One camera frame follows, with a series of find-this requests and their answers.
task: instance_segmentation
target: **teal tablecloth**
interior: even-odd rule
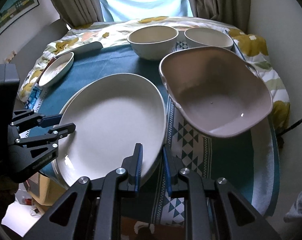
[[[279,166],[274,131],[268,120],[230,139],[198,134],[168,100],[158,65],[159,62],[140,59],[129,45],[104,48],[75,57],[67,75],[46,92],[39,112],[46,115],[59,113],[78,90],[102,77],[115,73],[144,76],[157,86],[168,105],[167,142],[172,154],[204,177],[227,178],[261,214],[272,215],[279,191]],[[259,136],[261,129],[264,129],[263,134],[268,134],[264,141]],[[47,130],[36,127],[29,136],[40,135]],[[51,165],[47,165],[42,172],[55,177]],[[150,223],[183,224],[184,200],[168,197],[162,163],[141,187],[138,198],[123,201],[122,215]]]

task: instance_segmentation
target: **beige curtain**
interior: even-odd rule
[[[246,32],[251,0],[189,0],[194,17],[234,25]]]
[[[51,0],[61,18],[78,27],[93,22],[103,22],[99,0]]]

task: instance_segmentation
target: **cream bowl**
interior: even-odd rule
[[[233,46],[233,40],[228,35],[210,28],[191,28],[184,35],[190,48],[213,46],[231,49]]]
[[[40,87],[50,87],[58,82],[69,71],[73,64],[74,53],[69,52],[54,61],[42,74],[39,80]]]
[[[156,25],[134,31],[127,41],[139,57],[161,60],[173,52],[178,35],[178,30],[173,27]]]

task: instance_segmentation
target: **black cable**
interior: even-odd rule
[[[278,133],[276,136],[279,137],[279,136],[282,136],[284,135],[285,133],[287,133],[288,131],[291,131],[292,129],[296,128],[298,125],[300,125],[302,123],[302,118],[295,122],[293,125],[291,125],[289,128],[287,129],[284,129],[282,132]]]

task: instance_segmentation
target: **bowl rim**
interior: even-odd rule
[[[273,109],[273,99],[272,99],[272,95],[271,95],[271,92],[270,90],[266,87],[263,79],[260,77],[260,76],[256,76],[254,75],[254,73],[252,73],[248,68],[247,70],[250,71],[256,78],[260,79],[261,82],[263,82],[263,84],[265,85],[267,91],[268,91],[268,94],[269,94],[269,98],[270,98],[270,107],[269,107],[269,110],[267,111],[267,113],[265,113],[263,115],[263,118],[261,118],[260,120],[258,121],[255,121],[253,124],[249,125],[246,129],[241,129],[239,131],[236,131],[236,132],[233,132],[233,133],[230,133],[230,134],[227,134],[227,135],[221,135],[221,134],[215,134],[215,133],[212,133],[208,130],[204,130],[204,129],[201,129],[200,127],[197,126],[197,124],[195,124],[189,117],[188,115],[185,113],[185,111],[183,110],[182,106],[172,97],[172,95],[170,94],[171,92],[171,89],[170,87],[168,86],[168,83],[167,83],[167,80],[163,74],[163,71],[162,71],[162,65],[163,65],[163,62],[168,58],[168,57],[172,57],[173,54],[175,53],[188,53],[190,50],[206,50],[206,49],[218,49],[218,50],[225,50],[225,51],[229,51],[229,52],[232,52],[234,55],[236,55],[238,57],[237,54],[235,54],[233,51],[230,51],[228,49],[225,49],[225,48],[222,48],[222,47],[215,47],[215,46],[206,46],[206,47],[196,47],[196,48],[189,48],[189,49],[183,49],[183,50],[179,50],[179,51],[175,51],[175,52],[172,52],[170,54],[168,54],[167,56],[165,56],[159,63],[159,74],[160,74],[160,77],[161,77],[161,80],[162,80],[162,83],[168,93],[168,96],[170,97],[170,100],[171,102],[174,104],[174,106],[180,111],[181,115],[183,116],[184,119],[186,119],[186,121],[191,125],[191,127],[193,127],[196,131],[198,131],[199,133],[201,134],[204,134],[206,136],[209,136],[211,138],[231,138],[231,137],[234,137],[234,136],[237,136],[243,132],[246,132],[248,131],[249,129],[251,129],[253,126],[255,126],[256,124],[258,124],[259,122],[261,122],[263,119],[265,119],[272,111]],[[245,64],[248,64],[248,65],[251,65],[250,63],[244,61],[242,58],[239,57],[239,59],[241,59]]]
[[[49,70],[52,70],[53,68],[56,68],[57,66],[59,66],[59,65],[61,65],[61,64],[63,64],[63,63],[66,62],[67,64],[64,66],[64,68],[65,68],[70,63],[70,61],[73,58],[74,58],[74,53],[73,52],[66,53],[66,54],[62,55],[61,57],[57,58],[46,70],[44,70],[44,72],[43,72],[43,74],[42,74],[42,76],[41,76],[41,78],[39,79],[39,82],[38,82],[39,87],[44,87],[51,80],[55,79],[58,76],[58,74],[59,74],[58,73],[56,76],[54,76],[53,78],[51,78],[50,80],[48,80],[46,83],[40,84],[41,79],[43,78],[43,76],[45,76],[45,73],[48,73]]]
[[[139,30],[142,30],[142,29],[145,29],[145,28],[149,28],[149,27],[155,27],[155,26],[168,27],[168,28],[174,29],[174,30],[176,31],[176,34],[175,34],[174,37],[172,37],[172,38],[170,38],[170,39],[167,39],[167,40],[164,40],[164,41],[158,41],[158,42],[144,42],[144,43],[139,43],[139,42],[130,41],[130,36],[131,36],[131,34],[137,32],[137,31],[139,31]],[[146,26],[146,27],[140,28],[140,29],[138,29],[138,30],[135,30],[134,32],[131,32],[131,33],[128,35],[128,37],[127,37],[127,41],[128,41],[128,43],[130,43],[130,44],[133,43],[133,44],[140,44],[140,45],[142,45],[142,44],[159,44],[159,43],[162,43],[162,42],[171,41],[171,40],[175,39],[178,35],[179,35],[179,31],[178,31],[176,28],[174,28],[174,27],[166,26],[166,25],[151,25],[151,26]]]
[[[192,30],[192,29],[209,29],[209,30],[212,30],[213,32],[219,32],[219,33],[222,33],[223,35],[225,35],[225,36],[228,38],[228,40],[230,41],[230,45],[227,45],[227,46],[213,46],[213,47],[218,47],[218,48],[229,48],[230,46],[233,46],[233,43],[234,43],[234,42],[233,42],[233,39],[232,39],[231,37],[229,37],[229,36],[226,35],[225,33],[220,32],[220,31],[218,31],[218,30],[216,30],[216,29],[207,28],[207,27],[194,27],[194,28],[189,28],[189,29],[187,29],[187,30],[184,31],[184,37],[188,38],[189,40],[191,40],[191,41],[193,41],[193,42],[196,42],[196,43],[199,43],[199,44],[202,44],[202,45],[206,45],[206,46],[211,46],[211,47],[212,47],[212,45],[210,45],[210,44],[205,44],[205,43],[203,43],[203,42],[195,41],[195,40],[191,39],[189,36],[187,36],[186,32],[189,31],[189,30]]]

